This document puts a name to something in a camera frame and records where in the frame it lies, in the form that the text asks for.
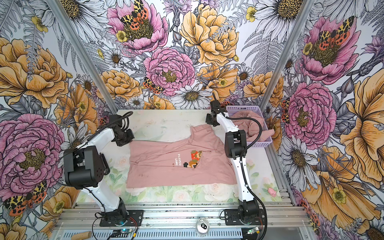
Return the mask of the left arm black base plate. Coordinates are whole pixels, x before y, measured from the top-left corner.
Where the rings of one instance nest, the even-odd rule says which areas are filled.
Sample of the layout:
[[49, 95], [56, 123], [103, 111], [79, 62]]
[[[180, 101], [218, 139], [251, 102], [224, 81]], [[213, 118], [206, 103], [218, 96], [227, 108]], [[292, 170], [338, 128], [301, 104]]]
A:
[[120, 213], [119, 210], [103, 214], [100, 227], [140, 227], [143, 220], [143, 210], [128, 210]]

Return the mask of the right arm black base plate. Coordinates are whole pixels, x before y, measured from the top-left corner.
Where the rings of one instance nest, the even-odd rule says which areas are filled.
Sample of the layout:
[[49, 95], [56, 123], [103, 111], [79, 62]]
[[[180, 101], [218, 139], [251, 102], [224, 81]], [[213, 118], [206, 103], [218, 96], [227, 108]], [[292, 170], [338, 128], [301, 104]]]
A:
[[220, 213], [220, 219], [225, 221], [226, 226], [265, 226], [266, 215], [263, 210], [259, 211], [259, 215], [243, 216], [238, 209], [225, 209]]

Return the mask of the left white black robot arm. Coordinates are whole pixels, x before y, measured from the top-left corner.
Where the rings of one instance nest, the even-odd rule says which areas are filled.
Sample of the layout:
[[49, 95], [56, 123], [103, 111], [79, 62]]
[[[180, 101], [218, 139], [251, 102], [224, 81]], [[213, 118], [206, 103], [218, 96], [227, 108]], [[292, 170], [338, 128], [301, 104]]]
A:
[[122, 226], [128, 220], [128, 213], [123, 200], [115, 195], [103, 180], [110, 173], [103, 149], [109, 143], [123, 147], [133, 141], [134, 134], [129, 128], [129, 117], [110, 115], [109, 122], [96, 130], [79, 146], [64, 151], [64, 180], [69, 187], [74, 187], [88, 194], [101, 209], [101, 218], [107, 223]]

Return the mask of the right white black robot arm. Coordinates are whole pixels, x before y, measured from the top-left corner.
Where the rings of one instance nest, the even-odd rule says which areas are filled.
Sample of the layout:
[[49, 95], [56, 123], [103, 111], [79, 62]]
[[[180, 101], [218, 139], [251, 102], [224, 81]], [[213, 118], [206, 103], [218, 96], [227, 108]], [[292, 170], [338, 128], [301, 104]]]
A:
[[207, 114], [206, 123], [213, 127], [221, 126], [225, 130], [225, 154], [232, 161], [239, 188], [239, 219], [243, 224], [250, 224], [259, 216], [260, 206], [246, 170], [246, 153], [249, 149], [246, 132], [233, 123], [234, 118], [229, 117], [217, 99], [211, 101], [210, 106], [211, 112]]

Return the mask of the pink pixel-print t-shirt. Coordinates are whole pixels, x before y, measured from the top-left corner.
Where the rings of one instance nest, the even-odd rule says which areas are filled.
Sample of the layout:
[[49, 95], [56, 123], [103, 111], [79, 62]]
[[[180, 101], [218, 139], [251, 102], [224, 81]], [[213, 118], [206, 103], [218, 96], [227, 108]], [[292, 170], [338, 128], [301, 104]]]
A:
[[237, 179], [225, 145], [209, 125], [190, 128], [191, 135], [173, 143], [133, 141], [126, 187], [235, 185]]

